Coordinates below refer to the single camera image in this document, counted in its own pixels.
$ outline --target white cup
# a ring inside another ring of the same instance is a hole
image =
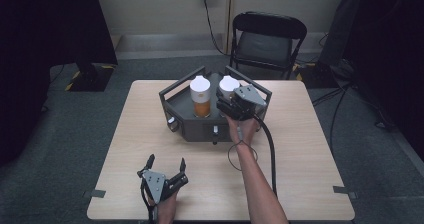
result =
[[[211,83],[203,76],[196,76],[190,82],[191,99],[196,117],[208,117],[211,113],[210,87]]]
[[[232,78],[231,76],[224,76],[219,82],[219,90],[222,92],[222,95],[227,100],[231,100],[234,95],[234,89],[239,87],[239,81],[237,79]]]

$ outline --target orange liquid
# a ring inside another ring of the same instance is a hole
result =
[[[194,103],[194,115],[197,117],[208,117],[211,113],[211,102],[210,100],[204,103]]]

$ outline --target chair backrest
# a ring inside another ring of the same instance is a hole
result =
[[[263,12],[244,12],[233,19],[233,36],[236,31],[251,32],[267,36],[300,39],[306,36],[306,26],[294,17]]]

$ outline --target white lid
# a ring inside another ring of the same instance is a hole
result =
[[[240,87],[240,83],[237,79],[232,78],[231,76],[224,76],[219,82],[219,88],[223,91],[232,92],[235,88]]]
[[[190,89],[195,92],[204,92],[209,89],[211,83],[208,79],[203,76],[196,76],[193,81],[190,82]]]

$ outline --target gray carpet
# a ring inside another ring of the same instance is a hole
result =
[[[83,194],[96,185],[131,83],[179,79],[202,65],[223,71],[227,64],[224,56],[120,61],[104,92],[65,92],[75,65],[61,73],[61,66],[52,68],[52,79],[58,76],[48,92],[48,110],[20,158],[0,168],[0,223],[100,223],[87,218],[90,199]],[[240,70],[252,79],[279,79],[279,73]],[[331,90],[308,92],[315,100]],[[316,106],[328,141],[340,96]],[[393,136],[374,126],[376,119],[373,108],[349,89],[332,143],[346,187],[358,194],[352,199],[355,223],[424,223],[424,178]]]

